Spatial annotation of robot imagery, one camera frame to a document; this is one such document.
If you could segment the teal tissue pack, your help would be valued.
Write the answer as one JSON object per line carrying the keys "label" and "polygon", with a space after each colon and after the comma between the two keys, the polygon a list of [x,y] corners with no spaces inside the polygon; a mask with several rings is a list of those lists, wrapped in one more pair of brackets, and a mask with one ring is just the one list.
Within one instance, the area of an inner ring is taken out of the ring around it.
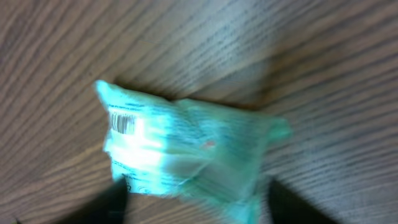
{"label": "teal tissue pack", "polygon": [[205,101],[165,98],[97,80],[108,114],[103,149],[128,191],[198,202],[228,223],[257,223],[260,169],[269,145],[287,139],[275,116]]}

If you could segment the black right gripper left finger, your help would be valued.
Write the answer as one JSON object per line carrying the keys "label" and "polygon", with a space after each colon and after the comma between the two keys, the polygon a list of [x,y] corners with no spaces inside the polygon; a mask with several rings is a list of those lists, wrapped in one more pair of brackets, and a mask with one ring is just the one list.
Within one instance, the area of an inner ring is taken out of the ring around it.
{"label": "black right gripper left finger", "polygon": [[123,224],[128,203],[126,179],[119,179],[96,198],[56,224]]}

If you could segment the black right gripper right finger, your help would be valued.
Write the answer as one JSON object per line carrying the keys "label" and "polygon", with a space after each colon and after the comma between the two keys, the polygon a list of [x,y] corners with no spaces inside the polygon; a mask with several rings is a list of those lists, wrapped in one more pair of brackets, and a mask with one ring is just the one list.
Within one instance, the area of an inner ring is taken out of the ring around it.
{"label": "black right gripper right finger", "polygon": [[269,183],[267,203],[274,224],[338,224],[277,179]]}

